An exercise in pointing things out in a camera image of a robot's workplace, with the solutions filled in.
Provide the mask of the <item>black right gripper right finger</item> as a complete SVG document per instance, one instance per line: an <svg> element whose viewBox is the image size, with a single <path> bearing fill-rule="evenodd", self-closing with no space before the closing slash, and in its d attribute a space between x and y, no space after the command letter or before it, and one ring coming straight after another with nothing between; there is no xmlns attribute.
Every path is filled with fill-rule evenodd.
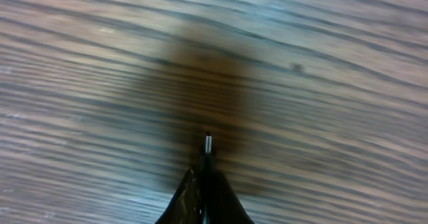
<svg viewBox="0 0 428 224"><path fill-rule="evenodd" d="M254 224L226 176L215 171L208 182L207 212L212 224Z"/></svg>

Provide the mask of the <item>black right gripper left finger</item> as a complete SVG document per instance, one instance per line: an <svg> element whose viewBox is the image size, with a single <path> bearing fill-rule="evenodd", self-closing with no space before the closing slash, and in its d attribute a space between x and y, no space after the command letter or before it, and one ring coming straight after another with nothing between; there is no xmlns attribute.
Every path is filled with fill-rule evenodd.
<svg viewBox="0 0 428 224"><path fill-rule="evenodd" d="M201 186L199 173L189 169L184 174L170 203L156 224L198 224L201 221Z"/></svg>

